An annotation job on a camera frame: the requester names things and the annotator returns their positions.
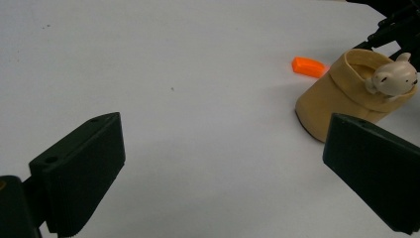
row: white table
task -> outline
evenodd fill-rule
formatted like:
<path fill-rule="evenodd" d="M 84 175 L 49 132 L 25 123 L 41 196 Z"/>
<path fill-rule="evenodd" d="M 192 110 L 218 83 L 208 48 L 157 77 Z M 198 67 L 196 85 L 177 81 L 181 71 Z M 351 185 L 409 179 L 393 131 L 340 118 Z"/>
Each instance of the white table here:
<path fill-rule="evenodd" d="M 314 79 L 292 59 L 330 64 L 381 19 L 316 0 L 3 1 L 0 175 L 26 179 L 57 140 L 120 111 L 126 165 L 77 237 L 406 237 L 293 111 Z M 419 100 L 378 125 L 420 145 Z"/>

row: orange block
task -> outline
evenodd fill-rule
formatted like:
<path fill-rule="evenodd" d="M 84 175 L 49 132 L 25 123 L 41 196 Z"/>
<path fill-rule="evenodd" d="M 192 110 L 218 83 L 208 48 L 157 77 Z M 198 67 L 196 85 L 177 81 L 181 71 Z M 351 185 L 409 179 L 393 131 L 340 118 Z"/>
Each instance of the orange block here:
<path fill-rule="evenodd" d="M 326 66 L 315 59 L 295 57 L 291 63 L 293 71 L 308 76 L 320 78 L 324 75 Z"/>

